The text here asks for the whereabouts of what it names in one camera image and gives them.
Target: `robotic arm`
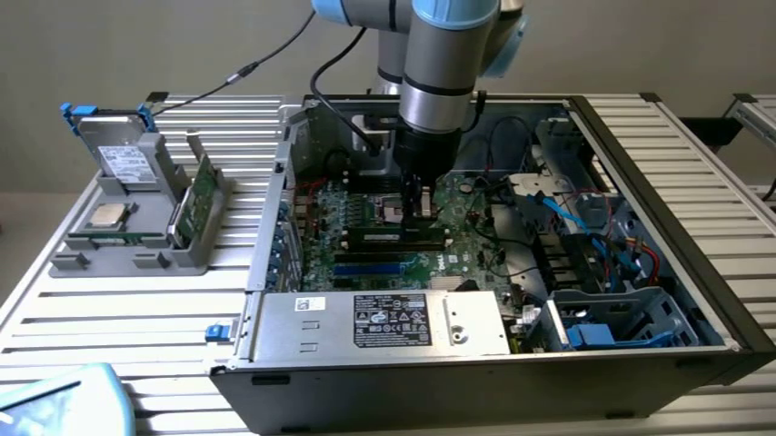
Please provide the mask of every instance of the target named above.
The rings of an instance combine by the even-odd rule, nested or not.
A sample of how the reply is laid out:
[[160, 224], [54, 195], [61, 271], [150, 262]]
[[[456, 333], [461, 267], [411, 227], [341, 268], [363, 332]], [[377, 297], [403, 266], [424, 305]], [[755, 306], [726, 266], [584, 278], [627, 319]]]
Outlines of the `robotic arm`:
[[455, 167], [479, 76], [504, 76], [523, 38], [522, 0], [313, 0], [329, 20], [381, 31], [379, 91], [401, 94], [395, 161], [405, 218]]

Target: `gray wall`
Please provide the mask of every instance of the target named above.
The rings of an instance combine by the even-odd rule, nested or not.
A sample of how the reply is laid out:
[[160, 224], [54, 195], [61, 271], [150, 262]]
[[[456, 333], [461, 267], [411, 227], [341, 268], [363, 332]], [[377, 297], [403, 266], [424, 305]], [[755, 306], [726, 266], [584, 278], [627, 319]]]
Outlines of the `gray wall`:
[[[776, 93], [774, 0], [528, 0], [520, 62], [499, 92], [655, 91], [680, 114], [721, 114], [734, 92]], [[196, 93], [297, 29], [309, 0], [3, 0], [0, 191], [79, 191], [97, 166], [59, 119], [65, 101], [136, 107], [149, 91]], [[316, 67], [353, 29], [317, 20], [289, 52], [236, 94], [308, 92]], [[376, 36], [323, 80], [361, 92]], [[742, 140], [727, 152], [749, 182], [776, 156]]]

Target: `circuit board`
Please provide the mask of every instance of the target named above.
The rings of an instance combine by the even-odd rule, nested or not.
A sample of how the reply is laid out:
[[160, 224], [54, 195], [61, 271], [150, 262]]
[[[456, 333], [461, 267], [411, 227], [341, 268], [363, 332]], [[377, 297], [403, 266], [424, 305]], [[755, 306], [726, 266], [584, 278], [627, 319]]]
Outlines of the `circuit board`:
[[194, 183], [173, 214], [169, 232], [173, 234], [178, 248], [189, 247], [192, 241], [200, 238], [205, 232], [217, 189], [217, 169], [210, 163], [210, 157], [205, 155]]
[[[460, 191], [463, 183], [471, 183], [471, 180], [461, 175], [449, 175], [441, 180], [435, 194], [440, 210], [432, 229], [449, 231], [448, 237], [453, 240], [449, 246], [443, 251], [403, 253], [400, 260], [392, 259], [391, 267], [367, 268], [367, 274], [348, 273], [348, 266], [340, 266], [337, 259], [348, 257], [341, 235], [359, 223], [376, 229], [381, 226], [397, 228], [397, 223], [387, 223], [379, 205], [395, 202], [399, 195], [349, 193], [343, 183], [328, 182], [317, 191], [315, 200], [309, 197], [304, 197], [301, 202], [297, 200], [297, 219], [304, 218], [300, 225], [305, 229], [304, 291], [432, 289], [435, 282], [451, 282], [440, 278], [451, 277], [460, 278], [461, 282], [473, 280], [480, 289], [493, 290], [497, 294], [510, 292], [510, 280], [488, 272], [479, 259], [479, 253], [488, 251], [489, 242], [468, 228], [467, 214], [476, 195]], [[349, 260], [359, 260], [359, 256], [353, 254]]]

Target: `blue plastic object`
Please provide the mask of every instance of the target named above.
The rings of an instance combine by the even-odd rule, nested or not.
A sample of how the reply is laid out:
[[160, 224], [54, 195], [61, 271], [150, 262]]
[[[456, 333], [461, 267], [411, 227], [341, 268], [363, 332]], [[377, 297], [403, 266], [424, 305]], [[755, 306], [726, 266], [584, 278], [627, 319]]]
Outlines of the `blue plastic object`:
[[576, 350], [583, 348], [614, 348], [615, 338], [607, 324], [578, 324], [567, 330], [570, 343]]
[[81, 136], [82, 133], [78, 130], [78, 125], [75, 125], [75, 121], [73, 120], [71, 108], [73, 108], [73, 104], [63, 103], [62, 106], [59, 107], [59, 111], [62, 112], [62, 118], [65, 118], [65, 122], [71, 127], [73, 134], [75, 134], [77, 136]]
[[483, 73], [483, 77], [497, 79], [505, 76], [512, 63], [515, 62], [515, 58], [519, 55], [520, 43], [523, 43], [523, 36], [526, 35], [526, 27], [528, 23], [530, 17], [528, 15], [524, 15], [519, 21], [519, 24], [516, 25], [512, 36], [507, 40], [505, 46], [501, 47], [501, 52], [499, 52], [496, 58], [491, 62], [491, 65], [488, 65], [485, 73]]
[[78, 106], [75, 109], [73, 109], [73, 116], [90, 116], [94, 115], [97, 111], [97, 106]]
[[567, 329], [570, 344], [576, 350], [612, 350], [623, 348], [664, 348], [671, 344], [672, 332], [663, 332], [648, 340], [620, 341], [607, 324], [578, 324]]
[[499, 13], [499, 0], [413, 0], [417, 16], [445, 30], [468, 30], [488, 23]]
[[230, 341], [230, 330], [229, 325], [214, 324], [205, 330], [205, 341], [206, 342], [229, 342]]
[[154, 114], [152, 113], [152, 109], [146, 104], [141, 103], [138, 106], [138, 115], [146, 123], [146, 131], [148, 132], [157, 132], [157, 122], [154, 121]]
[[107, 363], [0, 395], [0, 434], [136, 434], [136, 413]]
[[349, 16], [345, 13], [343, 0], [313, 0], [313, 9], [316, 13], [343, 25], [351, 25]]

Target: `barcode label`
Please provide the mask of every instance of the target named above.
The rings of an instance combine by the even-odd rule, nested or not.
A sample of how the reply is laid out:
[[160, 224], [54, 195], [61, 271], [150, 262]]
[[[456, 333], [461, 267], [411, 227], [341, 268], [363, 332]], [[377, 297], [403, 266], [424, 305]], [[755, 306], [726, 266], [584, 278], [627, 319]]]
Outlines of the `barcode label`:
[[154, 171], [144, 152], [134, 146], [99, 147], [113, 175], [122, 183], [153, 183]]

